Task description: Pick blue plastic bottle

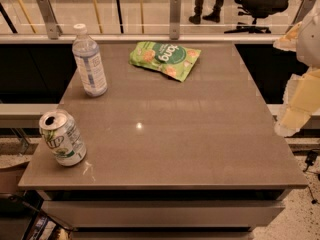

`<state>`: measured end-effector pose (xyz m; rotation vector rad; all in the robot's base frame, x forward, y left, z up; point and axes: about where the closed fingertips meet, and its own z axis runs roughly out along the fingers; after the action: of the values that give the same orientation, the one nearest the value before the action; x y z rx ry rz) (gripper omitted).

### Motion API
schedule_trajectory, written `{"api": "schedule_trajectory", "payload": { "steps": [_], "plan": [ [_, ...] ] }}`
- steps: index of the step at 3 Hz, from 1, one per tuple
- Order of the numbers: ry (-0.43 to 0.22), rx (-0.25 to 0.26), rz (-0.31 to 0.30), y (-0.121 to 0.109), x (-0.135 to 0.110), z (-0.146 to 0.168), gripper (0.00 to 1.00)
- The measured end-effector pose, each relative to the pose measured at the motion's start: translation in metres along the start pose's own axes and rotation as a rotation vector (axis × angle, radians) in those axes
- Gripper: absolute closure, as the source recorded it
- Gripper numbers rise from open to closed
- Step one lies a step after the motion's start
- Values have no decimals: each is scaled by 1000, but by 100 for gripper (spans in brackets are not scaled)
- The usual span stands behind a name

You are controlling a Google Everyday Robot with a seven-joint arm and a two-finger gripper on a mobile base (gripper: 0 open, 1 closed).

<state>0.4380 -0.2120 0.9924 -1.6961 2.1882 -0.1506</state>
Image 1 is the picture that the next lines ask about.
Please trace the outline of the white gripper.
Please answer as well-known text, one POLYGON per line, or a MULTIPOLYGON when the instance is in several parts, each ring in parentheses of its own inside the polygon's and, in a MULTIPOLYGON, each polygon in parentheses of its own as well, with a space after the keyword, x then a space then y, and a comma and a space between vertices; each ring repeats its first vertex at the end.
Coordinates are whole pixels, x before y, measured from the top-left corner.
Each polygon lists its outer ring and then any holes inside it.
POLYGON ((320 6, 316 2, 302 22, 276 39, 273 47, 297 53, 297 59, 310 68, 302 76, 292 74, 277 114, 275 132, 290 137, 299 132, 320 108, 320 6))

